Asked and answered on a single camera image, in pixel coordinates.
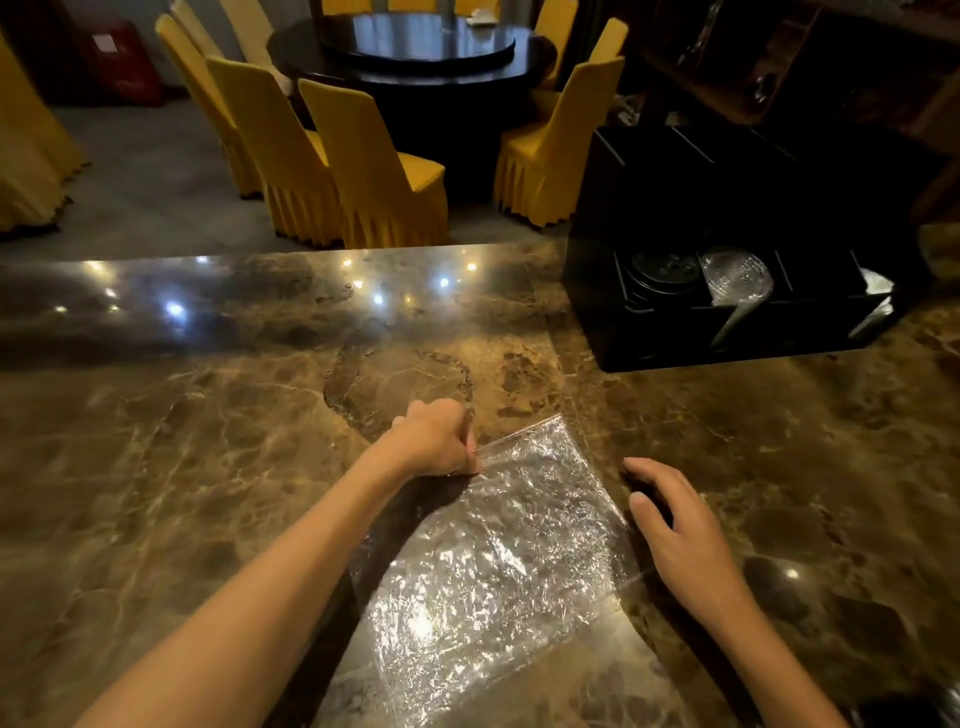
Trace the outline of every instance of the wall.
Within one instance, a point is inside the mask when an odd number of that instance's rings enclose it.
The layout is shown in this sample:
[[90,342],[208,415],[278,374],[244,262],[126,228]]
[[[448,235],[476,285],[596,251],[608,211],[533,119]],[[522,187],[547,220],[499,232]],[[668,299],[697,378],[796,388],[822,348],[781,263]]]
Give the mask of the wall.
[[[166,12],[171,0],[63,0],[82,28],[95,27],[105,21],[122,18],[129,20],[143,38],[156,70],[164,83],[181,85],[176,70],[167,60],[162,46],[156,39],[154,23],[156,18]],[[263,9],[275,28],[285,28],[298,20],[310,16],[310,0],[261,0]],[[526,24],[530,17],[532,0],[502,0],[502,17],[508,22]],[[217,45],[227,58],[241,61],[243,54],[237,44],[227,15],[220,7],[219,0],[189,0],[190,7],[200,18]],[[386,0],[373,0],[378,10],[386,10]]]

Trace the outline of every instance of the black divider box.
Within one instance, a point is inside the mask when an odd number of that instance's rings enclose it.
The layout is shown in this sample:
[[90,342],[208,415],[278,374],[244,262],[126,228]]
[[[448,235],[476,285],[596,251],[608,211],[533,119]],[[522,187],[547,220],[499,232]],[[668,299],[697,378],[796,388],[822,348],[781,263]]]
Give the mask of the black divider box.
[[[628,270],[636,254],[700,261],[715,246],[757,255],[774,280],[770,298],[719,342],[734,306],[713,305],[702,274],[682,294],[657,295]],[[892,291],[869,292],[863,269],[892,281]],[[905,210],[838,187],[829,170],[756,133],[608,128],[593,136],[564,286],[606,371],[863,347],[931,282]],[[863,326],[884,303],[892,312]]]

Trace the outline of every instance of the yellow chair cover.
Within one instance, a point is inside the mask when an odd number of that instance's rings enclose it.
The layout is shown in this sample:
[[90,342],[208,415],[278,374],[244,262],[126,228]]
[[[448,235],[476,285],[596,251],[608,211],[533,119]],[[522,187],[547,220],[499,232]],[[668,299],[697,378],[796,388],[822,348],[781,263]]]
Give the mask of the yellow chair cover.
[[280,90],[289,96],[293,92],[293,82],[276,70],[267,53],[267,41],[274,34],[274,26],[260,3],[257,0],[220,0],[220,5],[227,14],[247,62],[270,71]]
[[348,248],[447,242],[444,168],[398,153],[373,98],[300,79],[344,210]]
[[320,138],[305,132],[270,72],[206,60],[263,179],[274,229],[317,245],[342,237],[340,199]]
[[630,32],[628,26],[622,20],[612,17],[603,27],[603,33],[597,38],[596,45],[590,53],[591,61],[612,61],[620,55],[623,43]]
[[220,137],[220,147],[224,150],[230,173],[233,175],[233,184],[240,197],[250,197],[262,192],[260,173],[256,171],[247,145],[240,137],[227,104],[217,90],[217,85],[213,83],[213,77],[210,76],[200,52],[170,15],[161,15],[156,20],[156,34],[194,103],[206,114]]
[[49,225],[66,202],[60,172],[39,147],[0,126],[0,231]]
[[34,90],[0,33],[0,126],[30,139],[50,162],[58,182],[69,179],[87,158]]
[[458,15],[473,15],[473,11],[492,10],[493,15],[500,18],[500,0],[457,0],[453,11]]
[[623,63],[578,64],[549,121],[503,134],[493,182],[498,203],[540,227],[570,216],[590,137],[606,119]]
[[359,15],[373,12],[373,0],[323,0],[324,15]]
[[436,12],[437,0],[387,0],[390,12]]
[[210,33],[206,31],[204,24],[200,22],[200,18],[186,4],[186,0],[175,0],[174,4],[170,6],[170,14],[177,19],[186,34],[190,36],[190,40],[200,51],[201,56],[216,56],[218,58],[224,56],[223,51],[210,37]]
[[540,88],[553,88],[557,85],[560,66],[564,62],[566,43],[570,40],[573,21],[577,17],[577,0],[545,0],[540,8],[540,16],[534,33],[550,39],[557,49],[557,62],[540,81]]

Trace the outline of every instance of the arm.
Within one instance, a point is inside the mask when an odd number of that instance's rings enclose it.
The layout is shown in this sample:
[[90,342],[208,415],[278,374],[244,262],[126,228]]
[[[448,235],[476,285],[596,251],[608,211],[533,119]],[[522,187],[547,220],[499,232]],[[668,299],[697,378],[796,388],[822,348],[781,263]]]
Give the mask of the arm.
[[726,653],[763,722],[770,728],[847,728],[757,606],[720,523],[684,474],[639,457],[626,458],[624,466],[653,483],[673,513],[670,528],[647,496],[630,496],[660,578]]
[[415,474],[475,473],[463,405],[415,401],[326,495],[91,706],[76,728],[259,726],[373,519]]

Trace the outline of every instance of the forearm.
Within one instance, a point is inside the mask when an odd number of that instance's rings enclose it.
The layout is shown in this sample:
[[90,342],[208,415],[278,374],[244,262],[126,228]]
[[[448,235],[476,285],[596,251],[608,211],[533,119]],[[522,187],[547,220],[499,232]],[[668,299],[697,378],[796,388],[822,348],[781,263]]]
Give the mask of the forearm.
[[78,728],[259,726],[309,645],[350,552],[407,477],[374,446],[263,554],[91,707]]
[[711,631],[768,728],[847,728],[755,602]]

